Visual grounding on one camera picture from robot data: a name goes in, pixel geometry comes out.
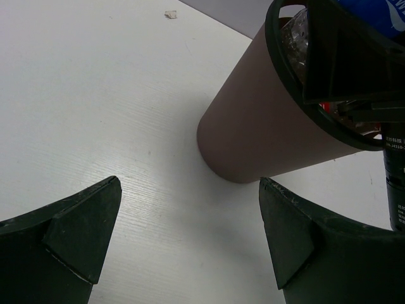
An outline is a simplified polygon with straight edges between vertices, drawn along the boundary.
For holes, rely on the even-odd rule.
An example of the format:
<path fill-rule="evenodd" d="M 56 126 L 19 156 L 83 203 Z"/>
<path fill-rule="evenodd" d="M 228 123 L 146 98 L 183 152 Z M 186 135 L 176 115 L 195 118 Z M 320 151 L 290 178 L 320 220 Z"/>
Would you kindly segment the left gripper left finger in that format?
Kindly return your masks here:
<path fill-rule="evenodd" d="M 88 303 L 122 199 L 118 177 L 1 222 L 1 303 Z"/>

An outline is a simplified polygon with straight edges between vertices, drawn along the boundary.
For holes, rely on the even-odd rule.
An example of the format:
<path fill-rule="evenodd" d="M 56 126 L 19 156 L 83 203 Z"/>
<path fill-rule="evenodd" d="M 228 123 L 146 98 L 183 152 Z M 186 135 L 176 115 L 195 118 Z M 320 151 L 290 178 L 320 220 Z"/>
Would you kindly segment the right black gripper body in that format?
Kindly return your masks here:
<path fill-rule="evenodd" d="M 336 92 L 335 98 L 339 122 L 347 127 L 404 122 L 404 91 Z"/>

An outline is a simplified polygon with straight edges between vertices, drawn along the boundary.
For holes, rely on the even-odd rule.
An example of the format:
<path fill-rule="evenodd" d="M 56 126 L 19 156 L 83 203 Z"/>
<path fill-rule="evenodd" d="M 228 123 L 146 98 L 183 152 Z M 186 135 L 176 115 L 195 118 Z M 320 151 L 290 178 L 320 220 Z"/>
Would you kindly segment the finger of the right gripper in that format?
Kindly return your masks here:
<path fill-rule="evenodd" d="M 337 1 L 308 1 L 306 104 L 404 99 L 404 46 Z"/>

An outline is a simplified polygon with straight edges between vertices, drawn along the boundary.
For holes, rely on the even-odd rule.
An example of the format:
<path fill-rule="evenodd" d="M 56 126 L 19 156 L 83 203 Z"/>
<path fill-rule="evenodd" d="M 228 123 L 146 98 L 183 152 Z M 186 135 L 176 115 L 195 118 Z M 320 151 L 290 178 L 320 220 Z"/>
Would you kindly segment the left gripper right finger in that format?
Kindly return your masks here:
<path fill-rule="evenodd" d="M 259 205 L 287 303 L 403 303 L 404 234 L 344 217 L 270 178 Z"/>

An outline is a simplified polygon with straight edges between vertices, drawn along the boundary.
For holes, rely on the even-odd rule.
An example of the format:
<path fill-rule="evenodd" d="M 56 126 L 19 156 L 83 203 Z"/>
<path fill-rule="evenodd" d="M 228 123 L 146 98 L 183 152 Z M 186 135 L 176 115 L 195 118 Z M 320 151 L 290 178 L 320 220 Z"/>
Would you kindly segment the Pocari Sweat blue bottle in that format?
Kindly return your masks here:
<path fill-rule="evenodd" d="M 339 0 L 338 3 L 388 38 L 404 33 L 404 0 Z"/>

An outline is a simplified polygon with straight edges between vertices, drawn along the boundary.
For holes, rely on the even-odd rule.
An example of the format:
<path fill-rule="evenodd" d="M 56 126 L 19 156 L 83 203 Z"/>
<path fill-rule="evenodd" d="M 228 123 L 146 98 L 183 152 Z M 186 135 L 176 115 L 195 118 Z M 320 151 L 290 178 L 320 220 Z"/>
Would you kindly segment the small red-cap bottle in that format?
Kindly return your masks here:
<path fill-rule="evenodd" d="M 325 112 L 329 114 L 336 114 L 339 112 L 339 102 L 322 102 L 319 105 Z"/>

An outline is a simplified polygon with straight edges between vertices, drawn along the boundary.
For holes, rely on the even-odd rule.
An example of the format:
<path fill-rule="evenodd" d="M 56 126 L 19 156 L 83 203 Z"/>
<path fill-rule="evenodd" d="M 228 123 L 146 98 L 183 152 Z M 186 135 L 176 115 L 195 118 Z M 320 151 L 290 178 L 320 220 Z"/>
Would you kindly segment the clear bottle blue label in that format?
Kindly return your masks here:
<path fill-rule="evenodd" d="M 281 29 L 286 55 L 294 68 L 306 65 L 308 52 L 308 10 L 299 11 Z"/>

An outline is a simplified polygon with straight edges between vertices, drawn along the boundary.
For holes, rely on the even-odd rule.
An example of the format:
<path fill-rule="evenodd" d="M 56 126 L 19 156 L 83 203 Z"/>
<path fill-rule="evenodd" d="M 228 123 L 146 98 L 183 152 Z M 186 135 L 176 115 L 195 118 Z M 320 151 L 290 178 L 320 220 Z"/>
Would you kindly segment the brown plastic waste bin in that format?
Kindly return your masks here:
<path fill-rule="evenodd" d="M 286 19 L 279 12 L 288 5 L 270 4 L 264 24 L 199 122 L 201 156 L 227 181 L 250 183 L 382 148 L 320 106 L 303 104 L 280 36 Z"/>

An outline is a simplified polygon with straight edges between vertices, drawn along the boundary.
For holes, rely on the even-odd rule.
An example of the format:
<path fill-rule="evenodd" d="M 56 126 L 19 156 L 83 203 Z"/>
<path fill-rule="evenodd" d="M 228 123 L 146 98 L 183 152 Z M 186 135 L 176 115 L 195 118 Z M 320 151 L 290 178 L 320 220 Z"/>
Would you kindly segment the small white paper scrap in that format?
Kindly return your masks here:
<path fill-rule="evenodd" d="M 177 11 L 176 10 L 165 11 L 164 16 L 169 20 L 175 20 L 177 19 Z"/>

